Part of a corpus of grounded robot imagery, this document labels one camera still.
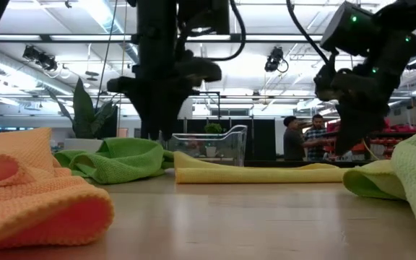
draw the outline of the man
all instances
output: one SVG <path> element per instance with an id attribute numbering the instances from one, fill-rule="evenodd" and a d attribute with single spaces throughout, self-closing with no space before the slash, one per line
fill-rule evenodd
<path id="1" fill-rule="evenodd" d="M 320 139 L 304 141 L 299 129 L 299 122 L 295 116 L 288 116 L 283 124 L 287 129 L 283 135 L 284 159 L 288 161 L 302 161 L 306 156 L 304 148 L 315 147 L 322 144 Z"/>
<path id="2" fill-rule="evenodd" d="M 312 117 L 312 127 L 304 133 L 304 141 L 312 141 L 322 138 L 326 133 L 324 128 L 324 117 L 317 114 Z M 317 162 L 324 158 L 325 150 L 323 144 L 308 148 L 308 161 Z"/>

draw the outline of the plaid shirt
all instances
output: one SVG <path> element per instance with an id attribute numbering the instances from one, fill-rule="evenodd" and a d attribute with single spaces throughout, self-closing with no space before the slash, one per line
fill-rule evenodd
<path id="1" fill-rule="evenodd" d="M 326 129 L 315 129 L 311 128 L 304 133 L 304 142 L 309 140 L 321 138 L 322 134 L 326 133 Z M 323 160 L 325 150 L 323 146 L 309 147 L 308 148 L 308 160 L 309 161 L 319 161 Z"/>

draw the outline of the orange towel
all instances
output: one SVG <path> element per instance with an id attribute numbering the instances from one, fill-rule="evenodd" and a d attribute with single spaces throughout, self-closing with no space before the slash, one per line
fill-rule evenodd
<path id="1" fill-rule="evenodd" d="M 108 193 L 60 168 L 50 129 L 0 134 L 0 248 L 83 245 L 113 220 Z"/>

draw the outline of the folded towel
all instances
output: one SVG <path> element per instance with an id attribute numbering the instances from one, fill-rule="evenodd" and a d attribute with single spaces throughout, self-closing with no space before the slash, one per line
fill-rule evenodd
<path id="1" fill-rule="evenodd" d="M 243 168 L 174 152 L 176 183 L 338 183 L 346 169 L 322 163 L 300 168 Z"/>
<path id="2" fill-rule="evenodd" d="M 0 248 L 83 245 L 113 220 L 108 193 L 51 154 L 51 130 L 0 134 Z"/>
<path id="3" fill-rule="evenodd" d="M 100 184 L 135 181 L 160 176 L 173 167 L 173 153 L 157 142 L 135 138 L 107 138 L 95 154 L 64 150 L 54 155 L 73 174 Z"/>
<path id="4" fill-rule="evenodd" d="M 396 146 L 391 161 L 347 171 L 343 184 L 359 196 L 407 200 L 416 218 L 416 135 Z"/>

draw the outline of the dark shirt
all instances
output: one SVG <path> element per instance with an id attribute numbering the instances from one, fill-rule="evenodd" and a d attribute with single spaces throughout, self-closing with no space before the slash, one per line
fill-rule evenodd
<path id="1" fill-rule="evenodd" d="M 287 129 L 283 135 L 283 156 L 285 160 L 303 160 L 305 157 L 304 140 L 301 133 Z"/>
<path id="2" fill-rule="evenodd" d="M 315 129 L 314 127 L 304 133 L 304 142 L 312 141 L 314 139 L 322 138 L 322 134 L 326 133 L 326 129 Z M 323 146 L 309 147 L 308 148 L 308 161 L 323 160 L 325 150 Z"/>

